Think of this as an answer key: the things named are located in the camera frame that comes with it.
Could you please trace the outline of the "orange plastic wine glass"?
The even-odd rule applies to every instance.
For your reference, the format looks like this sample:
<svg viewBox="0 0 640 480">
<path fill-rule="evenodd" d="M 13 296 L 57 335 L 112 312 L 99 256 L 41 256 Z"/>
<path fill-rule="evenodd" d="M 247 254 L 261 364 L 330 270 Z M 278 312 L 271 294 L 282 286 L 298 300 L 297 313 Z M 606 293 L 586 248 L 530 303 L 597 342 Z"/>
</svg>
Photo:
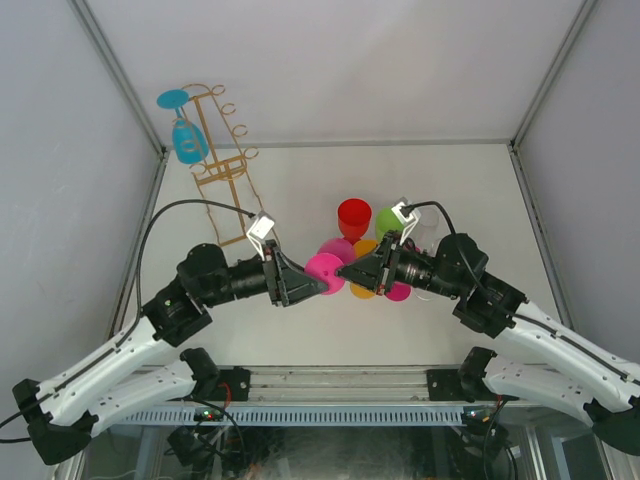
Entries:
<svg viewBox="0 0 640 480">
<path fill-rule="evenodd" d="M 378 243 L 373 239 L 361 239 L 353 246 L 356 258 L 360 258 L 368 253 L 371 253 L 376 249 Z M 374 292 L 371 292 L 355 283 L 350 284 L 351 293 L 358 299 L 369 300 L 376 296 Z"/>
</svg>

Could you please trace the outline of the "magenta wine glass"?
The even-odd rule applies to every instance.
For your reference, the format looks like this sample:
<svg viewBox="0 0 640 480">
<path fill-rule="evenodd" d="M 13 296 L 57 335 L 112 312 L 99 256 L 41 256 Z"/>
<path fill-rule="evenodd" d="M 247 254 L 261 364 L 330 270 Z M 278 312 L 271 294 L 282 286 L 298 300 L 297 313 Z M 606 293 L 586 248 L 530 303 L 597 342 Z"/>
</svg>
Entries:
<svg viewBox="0 0 640 480">
<path fill-rule="evenodd" d="M 403 245 L 400 244 L 399 237 L 394 236 L 389 239 L 389 253 L 383 269 L 381 289 L 384 296 L 394 302 L 402 302 L 408 299 L 412 291 L 412 287 L 409 284 L 398 280 L 398 262 L 393 262 L 394 255 L 398 251 L 415 253 L 421 252 L 411 238 L 409 238 Z"/>
<path fill-rule="evenodd" d="M 320 246 L 317 253 L 307 261 L 304 271 L 327 285 L 324 295 L 333 295 L 345 285 L 345 280 L 336 271 L 355 259 L 354 247 L 348 240 L 333 238 Z"/>
</svg>

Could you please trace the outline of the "green plastic wine glass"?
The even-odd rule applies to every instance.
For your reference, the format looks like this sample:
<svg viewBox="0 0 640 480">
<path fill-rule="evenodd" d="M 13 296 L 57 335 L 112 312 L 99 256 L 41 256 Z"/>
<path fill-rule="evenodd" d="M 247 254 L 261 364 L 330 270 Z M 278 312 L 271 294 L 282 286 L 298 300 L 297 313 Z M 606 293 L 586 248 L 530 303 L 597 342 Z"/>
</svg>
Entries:
<svg viewBox="0 0 640 480">
<path fill-rule="evenodd" d="M 375 219 L 375 236 L 378 243 L 382 241 L 387 232 L 401 232 L 402 230 L 402 223 L 398 220 L 390 207 L 382 208 L 378 212 Z"/>
</svg>

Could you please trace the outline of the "red plastic wine glass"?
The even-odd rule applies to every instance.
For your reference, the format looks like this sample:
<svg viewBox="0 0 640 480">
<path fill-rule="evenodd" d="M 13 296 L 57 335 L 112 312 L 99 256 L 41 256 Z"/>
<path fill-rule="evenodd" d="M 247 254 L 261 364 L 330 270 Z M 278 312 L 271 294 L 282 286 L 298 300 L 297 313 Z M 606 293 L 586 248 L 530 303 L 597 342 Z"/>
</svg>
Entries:
<svg viewBox="0 0 640 480">
<path fill-rule="evenodd" d="M 338 228 L 343 237 L 350 242 L 357 242 L 369 229 L 372 209 L 360 198 L 349 198 L 339 205 L 337 215 Z"/>
</svg>

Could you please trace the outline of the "cyan plastic wine glass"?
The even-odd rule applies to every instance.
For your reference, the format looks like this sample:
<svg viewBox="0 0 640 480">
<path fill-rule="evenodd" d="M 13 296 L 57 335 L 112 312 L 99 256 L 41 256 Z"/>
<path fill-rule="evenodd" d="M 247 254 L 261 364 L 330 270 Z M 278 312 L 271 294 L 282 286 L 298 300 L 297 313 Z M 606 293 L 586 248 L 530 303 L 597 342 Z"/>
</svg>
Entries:
<svg viewBox="0 0 640 480">
<path fill-rule="evenodd" d="M 184 106 L 189 94 L 182 89 L 173 89 L 158 96 L 157 105 L 165 110 L 173 110 L 172 141 L 178 160 L 186 165 L 194 165 L 206 159 L 209 147 L 199 127 L 186 118 Z"/>
</svg>

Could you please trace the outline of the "clear wine glass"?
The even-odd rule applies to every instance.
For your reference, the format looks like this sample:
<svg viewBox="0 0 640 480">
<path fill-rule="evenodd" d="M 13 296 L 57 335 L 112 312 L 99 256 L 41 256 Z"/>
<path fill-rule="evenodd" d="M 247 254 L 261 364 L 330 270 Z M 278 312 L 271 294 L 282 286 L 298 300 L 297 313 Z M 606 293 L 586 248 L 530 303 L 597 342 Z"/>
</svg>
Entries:
<svg viewBox="0 0 640 480">
<path fill-rule="evenodd" d="M 424 302 L 429 302 L 433 300 L 432 296 L 426 295 L 426 294 L 420 294 L 420 293 L 415 293 L 414 296 Z"/>
<path fill-rule="evenodd" d="M 437 239 L 440 215 L 432 206 L 422 207 L 421 216 L 413 231 L 413 239 L 421 249 L 429 249 Z"/>
</svg>

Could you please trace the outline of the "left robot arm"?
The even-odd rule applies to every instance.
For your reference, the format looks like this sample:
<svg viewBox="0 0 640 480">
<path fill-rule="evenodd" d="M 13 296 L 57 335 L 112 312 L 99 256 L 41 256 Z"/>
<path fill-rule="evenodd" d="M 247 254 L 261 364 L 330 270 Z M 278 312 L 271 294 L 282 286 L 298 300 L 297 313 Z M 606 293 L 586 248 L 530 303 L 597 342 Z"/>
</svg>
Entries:
<svg viewBox="0 0 640 480">
<path fill-rule="evenodd" d="M 24 379 L 13 387 L 32 445 L 46 465 L 56 465 L 138 411 L 173 399 L 211 398 L 218 367 L 204 348 L 184 345 L 211 324 L 210 309 L 263 293 L 289 307 L 328 289 L 274 241 L 233 266 L 215 244 L 194 247 L 176 277 L 108 342 L 47 381 Z"/>
</svg>

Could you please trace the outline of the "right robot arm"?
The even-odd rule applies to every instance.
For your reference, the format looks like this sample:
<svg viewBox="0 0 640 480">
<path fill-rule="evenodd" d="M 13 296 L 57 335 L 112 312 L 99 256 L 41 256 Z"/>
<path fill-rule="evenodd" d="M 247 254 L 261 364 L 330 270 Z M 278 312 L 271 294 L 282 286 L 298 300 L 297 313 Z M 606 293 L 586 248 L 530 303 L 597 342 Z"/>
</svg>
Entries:
<svg viewBox="0 0 640 480">
<path fill-rule="evenodd" d="M 604 443 L 639 453 L 639 366 L 541 310 L 486 270 L 487 255 L 466 234 L 449 234 L 434 255 L 401 245 L 395 233 L 337 275 L 376 294 L 396 283 L 455 301 L 453 314 L 490 337 L 458 372 L 461 391 L 524 399 L 582 421 Z"/>
</svg>

